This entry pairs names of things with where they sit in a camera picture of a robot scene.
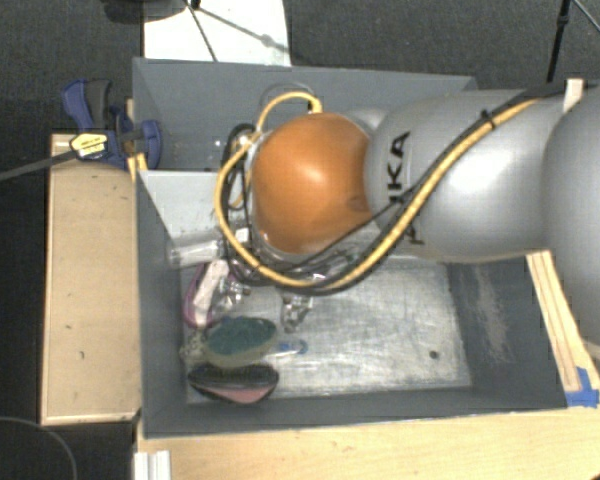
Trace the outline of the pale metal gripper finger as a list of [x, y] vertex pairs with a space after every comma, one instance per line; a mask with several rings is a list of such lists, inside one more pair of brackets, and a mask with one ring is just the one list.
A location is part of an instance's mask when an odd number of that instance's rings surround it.
[[228, 275], [222, 284], [222, 310], [231, 312], [239, 306], [246, 297], [250, 296], [252, 287], [239, 281], [235, 276]]
[[311, 296], [283, 293], [280, 324], [285, 333], [294, 333], [313, 307]]

